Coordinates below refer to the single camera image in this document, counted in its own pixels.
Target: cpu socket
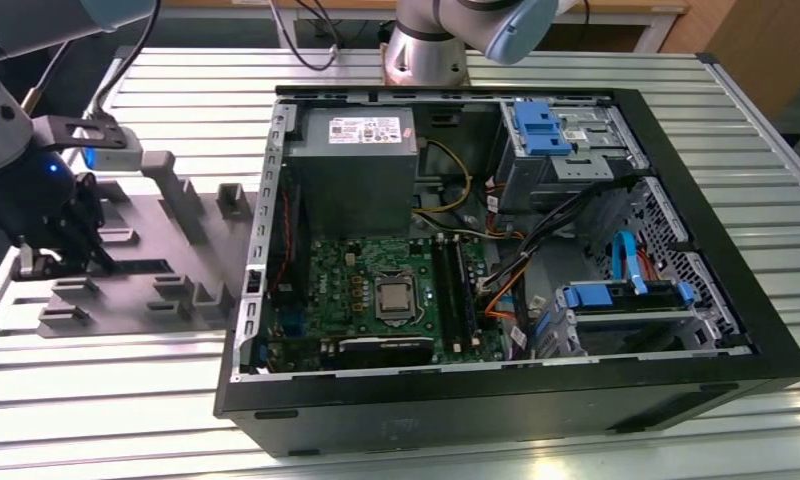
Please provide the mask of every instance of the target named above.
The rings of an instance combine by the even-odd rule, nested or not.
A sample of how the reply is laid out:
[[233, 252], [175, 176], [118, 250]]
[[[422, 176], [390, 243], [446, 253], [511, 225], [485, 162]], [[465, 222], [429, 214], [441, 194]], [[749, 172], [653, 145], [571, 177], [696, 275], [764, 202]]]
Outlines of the cpu socket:
[[415, 277], [378, 277], [375, 285], [377, 318], [389, 326], [402, 327], [415, 320], [418, 311]]

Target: aluminum slotted table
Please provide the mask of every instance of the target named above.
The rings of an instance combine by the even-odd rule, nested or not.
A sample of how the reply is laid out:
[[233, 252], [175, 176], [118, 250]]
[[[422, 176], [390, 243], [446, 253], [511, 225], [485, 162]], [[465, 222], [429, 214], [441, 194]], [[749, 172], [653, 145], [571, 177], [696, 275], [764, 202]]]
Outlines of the aluminum slotted table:
[[[313, 61], [325, 52], [309, 54]], [[255, 189], [277, 85], [379, 84], [381, 55], [317, 74], [282, 50], [150, 49], [110, 98], [200, 191]], [[692, 55], [470, 55], [473, 84], [643, 91], [800, 344], [800, 159], [724, 69]], [[131, 192], [148, 181], [126, 178]], [[223, 332], [47, 340], [50, 282], [0, 269], [0, 478], [226, 473], [286, 478], [678, 478], [800, 475], [800, 383], [654, 434], [275, 460], [212, 416]]]

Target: white label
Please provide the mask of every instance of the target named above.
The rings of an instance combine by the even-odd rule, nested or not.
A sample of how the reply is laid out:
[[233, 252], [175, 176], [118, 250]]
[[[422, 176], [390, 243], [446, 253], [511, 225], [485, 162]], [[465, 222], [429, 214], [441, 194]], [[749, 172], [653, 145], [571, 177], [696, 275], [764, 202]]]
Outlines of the white label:
[[486, 204], [490, 207], [490, 212], [498, 213], [498, 197], [490, 195], [486, 197]]
[[531, 305], [529, 306], [529, 308], [531, 310], [539, 310], [541, 308], [543, 308], [543, 305], [546, 305], [546, 299], [539, 295], [534, 295], [534, 300], [531, 300]]
[[330, 143], [401, 143], [399, 117], [337, 117], [330, 122]]
[[519, 327], [517, 327], [515, 325], [513, 326], [513, 330], [510, 331], [510, 338], [513, 338], [517, 344], [525, 349], [525, 346], [529, 343], [529, 336], [522, 330], [519, 330]]
[[566, 130], [563, 132], [563, 137], [567, 140], [585, 140], [587, 141], [587, 134], [583, 130]]

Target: floor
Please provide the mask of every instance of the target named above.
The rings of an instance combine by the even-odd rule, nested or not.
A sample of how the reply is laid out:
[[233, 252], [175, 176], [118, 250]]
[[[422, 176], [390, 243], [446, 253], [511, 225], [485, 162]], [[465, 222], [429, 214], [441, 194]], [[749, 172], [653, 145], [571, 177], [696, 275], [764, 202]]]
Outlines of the floor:
[[[132, 45], [144, 25], [135, 24], [111, 35], [79, 41], [56, 75], [39, 114], [79, 116], [100, 83], [116, 50]], [[351, 48], [378, 48], [381, 25], [378, 21], [346, 21], [338, 25], [341, 35]], [[301, 45], [325, 48], [333, 43], [309, 22], [298, 23]], [[154, 47], [278, 47], [275, 25], [270, 20], [164, 19], [158, 25], [150, 46]], [[776, 126], [781, 133], [800, 133], [800, 93], [792, 102]], [[800, 141], [796, 147], [800, 155]], [[0, 260], [8, 242], [0, 233]]]

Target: wooden cabinet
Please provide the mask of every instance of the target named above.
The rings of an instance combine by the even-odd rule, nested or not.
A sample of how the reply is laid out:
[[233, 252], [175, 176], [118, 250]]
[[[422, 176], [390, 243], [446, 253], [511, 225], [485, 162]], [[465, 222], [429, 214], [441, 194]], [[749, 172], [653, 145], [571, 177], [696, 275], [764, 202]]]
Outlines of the wooden cabinet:
[[800, 89], [800, 0], [690, 0], [662, 52], [712, 52], [769, 118]]

